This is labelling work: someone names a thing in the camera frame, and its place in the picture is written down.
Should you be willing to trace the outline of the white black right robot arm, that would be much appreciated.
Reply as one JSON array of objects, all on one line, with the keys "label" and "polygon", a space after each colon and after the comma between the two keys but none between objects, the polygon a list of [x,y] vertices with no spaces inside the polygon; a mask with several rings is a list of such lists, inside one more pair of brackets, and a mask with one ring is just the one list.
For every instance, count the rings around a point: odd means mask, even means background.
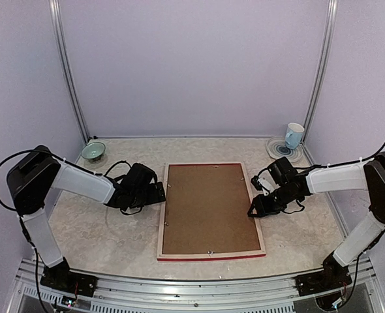
[{"label": "white black right robot arm", "polygon": [[[303,143],[306,153],[297,168],[312,163],[349,162],[368,157],[385,142],[385,127],[376,130],[343,130],[313,126]],[[282,275],[320,267],[341,239],[362,221],[370,205],[366,190],[333,190],[306,196],[288,204],[286,213],[255,220],[260,226],[266,254],[244,262],[251,276]]]}]

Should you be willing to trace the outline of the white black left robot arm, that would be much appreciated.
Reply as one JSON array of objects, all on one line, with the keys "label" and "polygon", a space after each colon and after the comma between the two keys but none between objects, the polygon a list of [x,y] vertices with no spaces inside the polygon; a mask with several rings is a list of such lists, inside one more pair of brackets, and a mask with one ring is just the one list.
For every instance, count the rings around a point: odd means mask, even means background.
[{"label": "white black left robot arm", "polygon": [[88,198],[106,207],[119,209],[125,216],[141,213],[149,205],[164,203],[164,185],[157,174],[141,163],[133,163],[127,173],[110,177],[71,163],[53,154],[45,145],[14,153],[0,161],[0,169],[21,157],[6,175],[12,206],[0,197],[0,205],[14,211],[26,240],[50,269],[50,280],[61,290],[70,289],[75,276],[53,235],[45,212],[45,199],[53,190]]}]

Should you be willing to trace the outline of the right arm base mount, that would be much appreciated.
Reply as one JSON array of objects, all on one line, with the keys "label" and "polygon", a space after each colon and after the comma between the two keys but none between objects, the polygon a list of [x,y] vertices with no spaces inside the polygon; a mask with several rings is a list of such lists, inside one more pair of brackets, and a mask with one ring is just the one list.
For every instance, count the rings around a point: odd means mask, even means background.
[{"label": "right arm base mount", "polygon": [[342,266],[331,253],[322,263],[322,269],[295,277],[299,296],[312,295],[341,288],[352,283],[348,266]]}]

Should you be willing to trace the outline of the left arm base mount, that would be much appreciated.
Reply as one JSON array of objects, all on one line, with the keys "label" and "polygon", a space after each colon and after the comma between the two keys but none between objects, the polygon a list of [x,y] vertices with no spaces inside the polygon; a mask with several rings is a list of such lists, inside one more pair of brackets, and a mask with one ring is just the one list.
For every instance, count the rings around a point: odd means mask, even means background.
[{"label": "left arm base mount", "polygon": [[98,278],[93,275],[76,273],[66,267],[45,267],[40,279],[42,286],[86,297],[93,297],[97,282]]}]

